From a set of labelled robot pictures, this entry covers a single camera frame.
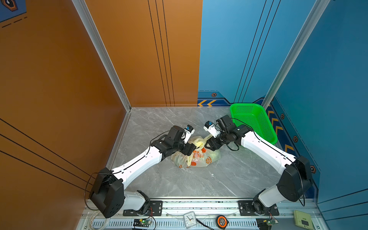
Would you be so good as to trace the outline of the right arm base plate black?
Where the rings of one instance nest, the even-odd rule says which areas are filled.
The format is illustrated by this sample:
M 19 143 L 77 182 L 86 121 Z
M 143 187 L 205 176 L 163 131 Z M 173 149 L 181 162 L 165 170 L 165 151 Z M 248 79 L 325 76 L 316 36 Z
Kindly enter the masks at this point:
M 241 216 L 268 216 L 271 214 L 272 216 L 279 216 L 279 210 L 276 204 L 273 206 L 266 208 L 261 213 L 256 211 L 256 208 L 253 206 L 253 201 L 251 200 L 240 200 L 238 201 L 238 208 Z

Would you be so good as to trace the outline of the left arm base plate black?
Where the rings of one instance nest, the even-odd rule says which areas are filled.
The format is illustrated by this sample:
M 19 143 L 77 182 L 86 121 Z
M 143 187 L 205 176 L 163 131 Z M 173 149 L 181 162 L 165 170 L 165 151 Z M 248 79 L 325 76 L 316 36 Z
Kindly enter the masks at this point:
M 123 216 L 134 217 L 134 216 L 161 216 L 163 209 L 163 202 L 160 200 L 153 200 L 145 202 L 139 210 L 124 210 Z

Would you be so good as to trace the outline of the translucent yellowish plastic bag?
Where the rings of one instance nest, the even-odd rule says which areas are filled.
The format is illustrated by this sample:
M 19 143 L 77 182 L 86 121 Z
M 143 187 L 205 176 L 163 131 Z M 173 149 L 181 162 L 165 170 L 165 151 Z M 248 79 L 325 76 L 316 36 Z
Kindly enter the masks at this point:
M 190 167 L 207 167 L 220 160 L 221 155 L 219 150 L 210 150 L 205 147 L 206 141 L 208 141 L 212 135 L 208 135 L 205 138 L 195 136 L 189 139 L 188 143 L 194 144 L 196 149 L 187 156 L 177 151 L 171 155 L 171 160 L 179 168 L 190 168 Z

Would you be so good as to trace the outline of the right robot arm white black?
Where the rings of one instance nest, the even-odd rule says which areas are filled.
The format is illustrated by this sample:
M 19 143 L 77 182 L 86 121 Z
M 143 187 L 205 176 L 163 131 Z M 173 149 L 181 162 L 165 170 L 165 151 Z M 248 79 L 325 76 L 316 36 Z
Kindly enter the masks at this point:
M 223 145 L 234 143 L 256 153 L 268 162 L 279 174 L 279 181 L 272 187 L 259 192 L 253 199 L 252 206 L 257 215 L 264 215 L 270 208 L 282 201 L 299 201 L 305 204 L 305 192 L 312 186 L 310 161 L 286 153 L 260 137 L 254 129 L 242 123 L 237 126 L 234 119 L 228 115 L 221 117 L 215 123 L 208 121 L 204 130 L 212 136 L 205 146 L 218 150 Z

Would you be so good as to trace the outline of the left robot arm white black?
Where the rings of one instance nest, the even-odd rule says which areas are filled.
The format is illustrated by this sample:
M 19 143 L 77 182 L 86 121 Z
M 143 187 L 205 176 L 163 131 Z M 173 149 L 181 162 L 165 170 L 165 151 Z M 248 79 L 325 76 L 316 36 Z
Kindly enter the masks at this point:
M 180 152 L 191 155 L 196 149 L 189 143 L 194 128 L 172 126 L 153 138 L 148 148 L 128 163 L 112 170 L 103 168 L 96 174 L 96 179 L 89 194 L 89 199 L 105 218 L 110 218 L 122 210 L 132 210 L 145 215 L 150 210 L 150 198 L 142 191 L 127 192 L 126 188 L 141 174 L 165 158 Z

